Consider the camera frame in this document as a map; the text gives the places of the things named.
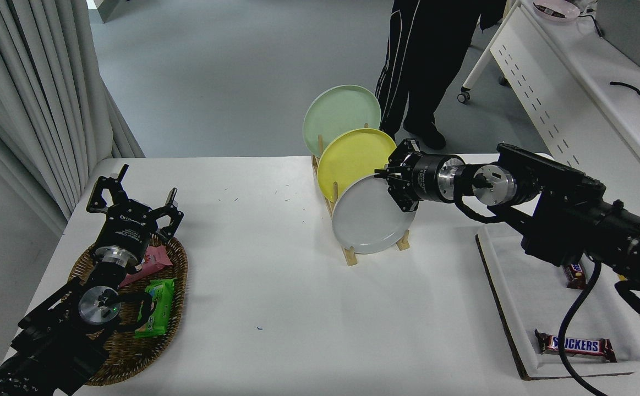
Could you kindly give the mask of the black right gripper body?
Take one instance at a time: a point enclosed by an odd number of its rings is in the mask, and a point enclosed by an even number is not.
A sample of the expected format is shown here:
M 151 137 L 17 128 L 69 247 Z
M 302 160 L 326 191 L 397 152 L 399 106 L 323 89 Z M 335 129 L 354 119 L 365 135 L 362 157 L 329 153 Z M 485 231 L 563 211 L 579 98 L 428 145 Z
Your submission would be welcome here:
M 406 166 L 409 170 L 409 185 L 418 200 L 450 201 L 440 187 L 440 174 L 449 155 L 409 155 Z

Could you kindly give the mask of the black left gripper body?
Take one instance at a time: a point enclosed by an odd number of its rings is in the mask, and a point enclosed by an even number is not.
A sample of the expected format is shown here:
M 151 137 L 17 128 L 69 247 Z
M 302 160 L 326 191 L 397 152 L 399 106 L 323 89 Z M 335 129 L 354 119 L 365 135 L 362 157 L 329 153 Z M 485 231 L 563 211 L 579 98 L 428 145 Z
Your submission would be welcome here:
M 109 206 L 105 223 L 95 241 L 95 250 L 116 248 L 142 258 L 158 228 L 151 212 L 151 207 L 138 201 Z

